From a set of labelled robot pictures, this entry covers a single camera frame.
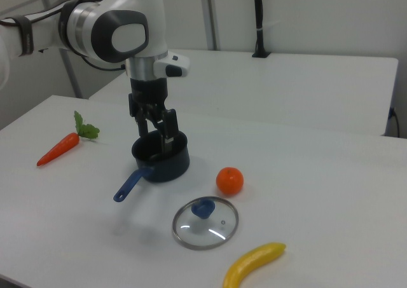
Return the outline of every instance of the carrot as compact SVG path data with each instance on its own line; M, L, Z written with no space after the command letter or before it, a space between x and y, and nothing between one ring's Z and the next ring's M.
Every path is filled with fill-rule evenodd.
M73 132L68 134L57 145L53 146L49 152L39 159L37 166L47 164L48 162L71 150L73 147L79 144L79 137L85 137L87 139L96 139L98 137L100 131L98 128L95 128L89 124L84 125L82 116L76 111L74 113L74 117L77 133Z

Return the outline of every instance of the tabletop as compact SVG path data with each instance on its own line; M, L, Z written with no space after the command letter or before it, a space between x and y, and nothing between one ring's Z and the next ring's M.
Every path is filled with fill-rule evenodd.
M191 60L169 78L166 105L177 111L382 135L398 61L394 58L174 50ZM125 73L90 97L127 104Z
M74 111L100 137L37 168L74 131ZM405 287L404 140L182 112L178 120L187 172L140 181L121 203L113 195L137 168L126 106L54 96L2 129L0 274L32 288L221 287L242 254L284 242L283 256L241 287ZM215 178L223 167L245 177L226 198L238 230L215 249L184 248L173 217L195 198L222 196Z

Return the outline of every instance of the toy banana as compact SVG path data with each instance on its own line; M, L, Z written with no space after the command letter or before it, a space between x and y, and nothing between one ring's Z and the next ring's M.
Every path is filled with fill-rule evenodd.
M239 287L250 272L280 257L285 248L283 243L272 242L244 254L229 268L223 280L223 288Z

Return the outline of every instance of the orange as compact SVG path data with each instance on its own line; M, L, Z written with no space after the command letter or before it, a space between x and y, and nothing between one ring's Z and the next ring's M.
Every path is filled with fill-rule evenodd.
M225 195L236 195L243 187L243 175L239 169L225 167L216 176L216 185Z

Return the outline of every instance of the cable clip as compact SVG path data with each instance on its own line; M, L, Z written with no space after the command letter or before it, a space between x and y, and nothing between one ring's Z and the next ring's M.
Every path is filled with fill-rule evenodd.
M14 20L18 25L21 35L22 53L20 56L31 55L34 51L34 40L32 38L32 24L31 21L21 15L8 17L8 19Z

